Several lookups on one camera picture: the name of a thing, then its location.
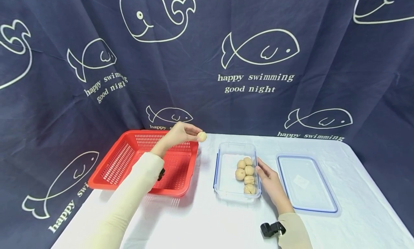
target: blue lid rim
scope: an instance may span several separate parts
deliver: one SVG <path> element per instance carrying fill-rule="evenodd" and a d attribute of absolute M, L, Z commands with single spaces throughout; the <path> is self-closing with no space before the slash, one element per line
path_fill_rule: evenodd
<path fill-rule="evenodd" d="M 333 205 L 334 205 L 335 211 L 320 211 L 320 210 L 314 210 L 314 209 L 308 209 L 308 208 L 299 208 L 299 207 L 295 207 L 295 206 L 293 206 L 293 205 L 292 205 L 292 207 L 293 207 L 294 209 L 297 209 L 297 210 L 302 210 L 302 211 L 311 211 L 311 212 L 329 213 L 329 214 L 335 214 L 335 213 L 337 213 L 337 212 L 339 211 L 338 205 L 337 205 L 337 203 L 336 203 L 335 199 L 334 199 L 334 198 L 333 198 L 333 196 L 332 196 L 332 192 L 331 192 L 331 190 L 329 189 L 329 186 L 328 186 L 328 184 L 326 183 L 326 180 L 325 180 L 325 178 L 324 178 L 324 176 L 323 176 L 323 174 L 322 174 L 321 170 L 319 169 L 319 165 L 317 164 L 316 160 L 314 160 L 313 158 L 308 157 L 308 156 L 278 156 L 278 157 L 277 157 L 277 164 L 278 164 L 278 168 L 279 168 L 279 173 L 280 173 L 280 175 L 281 175 L 281 180 L 282 180 L 282 183 L 283 183 L 283 189 L 284 189 L 284 191 L 285 191 L 285 193 L 286 193 L 286 196 L 288 197 L 288 199 L 289 199 L 289 200 L 290 200 L 290 197 L 289 197 L 289 193 L 287 192 L 287 189 L 286 189 L 285 177 L 284 177 L 284 175 L 283 175 L 283 171 L 281 170 L 281 167 L 280 167 L 280 160 L 279 160 L 279 159 L 280 159 L 281 157 L 285 157 L 285 158 L 286 158 L 286 157 L 289 157 L 289 158 L 302 158 L 302 159 L 310 159 L 310 160 L 313 162 L 313 164 L 315 165 L 316 170 L 318 171 L 319 177 L 322 179 L 322 183 L 324 184 L 325 189 L 327 189 L 327 191 L 328 191 L 329 198 L 330 198 L 331 202 L 332 202 L 332 203 L 333 203 Z"/>

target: white label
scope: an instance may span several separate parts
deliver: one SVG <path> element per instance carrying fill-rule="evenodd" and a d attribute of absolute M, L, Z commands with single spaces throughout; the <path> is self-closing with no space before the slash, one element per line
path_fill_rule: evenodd
<path fill-rule="evenodd" d="M 295 179 L 293 180 L 293 182 L 299 186 L 302 189 L 306 189 L 306 187 L 308 187 L 309 181 L 305 178 L 303 178 L 300 175 L 296 175 Z"/>

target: finger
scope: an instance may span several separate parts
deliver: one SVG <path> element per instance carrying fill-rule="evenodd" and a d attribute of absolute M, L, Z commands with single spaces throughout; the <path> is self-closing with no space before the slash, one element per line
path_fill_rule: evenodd
<path fill-rule="evenodd" d="M 258 163 L 259 166 L 267 173 L 267 175 L 269 176 L 272 172 L 274 172 L 272 170 L 272 168 L 270 168 L 267 164 L 265 164 L 259 157 L 258 157 Z"/>
<path fill-rule="evenodd" d="M 199 127 L 196 127 L 193 124 L 189 124 L 189 123 L 184 123 L 184 129 L 185 129 L 186 132 L 187 131 L 192 131 L 192 132 L 199 133 L 199 132 L 202 132 L 203 131 Z"/>
<path fill-rule="evenodd" d="M 188 135 L 193 135 L 193 136 L 197 136 L 198 133 L 193 132 L 193 131 L 185 131 Z"/>
<path fill-rule="evenodd" d="M 267 174 L 263 171 L 263 169 L 259 166 L 256 166 L 256 171 L 258 172 L 258 175 L 260 177 L 260 179 L 265 180 L 267 179 Z"/>
<path fill-rule="evenodd" d="M 187 135 L 187 141 L 198 141 L 198 138 L 194 135 Z"/>

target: basket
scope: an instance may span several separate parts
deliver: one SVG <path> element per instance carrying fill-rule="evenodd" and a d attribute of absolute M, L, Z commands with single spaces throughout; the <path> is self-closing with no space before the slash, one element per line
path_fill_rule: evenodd
<path fill-rule="evenodd" d="M 125 132 L 108 151 L 88 181 L 92 189 L 115 190 L 131 172 L 133 165 L 149 152 L 167 131 L 133 130 Z M 164 176 L 150 194 L 182 197 L 190 186 L 198 142 L 185 142 L 170 148 L 164 156 Z"/>

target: white table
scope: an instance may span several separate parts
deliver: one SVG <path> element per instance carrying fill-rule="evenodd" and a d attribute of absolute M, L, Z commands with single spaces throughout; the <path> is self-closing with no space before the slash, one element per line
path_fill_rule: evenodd
<path fill-rule="evenodd" d="M 185 197 L 144 198 L 128 227 L 123 248 L 277 248 L 277 239 L 264 239 L 259 230 L 262 223 L 277 219 L 266 194 L 253 204 L 223 202 L 216 197 L 213 178 L 222 142 L 254 144 L 258 156 L 276 171 L 277 153 L 306 154 L 319 161 L 342 214 L 300 214 L 313 248 L 414 248 L 413 237 L 348 145 L 333 140 L 218 134 L 209 134 L 200 143 Z M 77 243 L 90 233 L 111 194 L 93 191 L 53 249 L 79 248 Z"/>

